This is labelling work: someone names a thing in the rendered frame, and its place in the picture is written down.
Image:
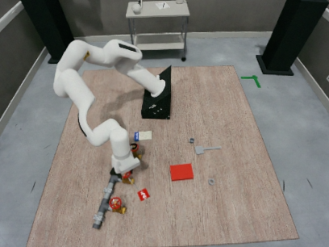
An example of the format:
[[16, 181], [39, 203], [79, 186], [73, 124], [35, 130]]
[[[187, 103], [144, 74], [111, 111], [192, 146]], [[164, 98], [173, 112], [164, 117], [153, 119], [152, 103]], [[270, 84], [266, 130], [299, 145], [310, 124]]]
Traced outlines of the red flat rectangular pad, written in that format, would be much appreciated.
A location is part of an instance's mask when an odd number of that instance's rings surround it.
[[182, 165], [171, 165], [170, 173], [171, 173], [172, 182], [194, 179], [194, 174], [193, 174], [191, 163], [182, 164]]

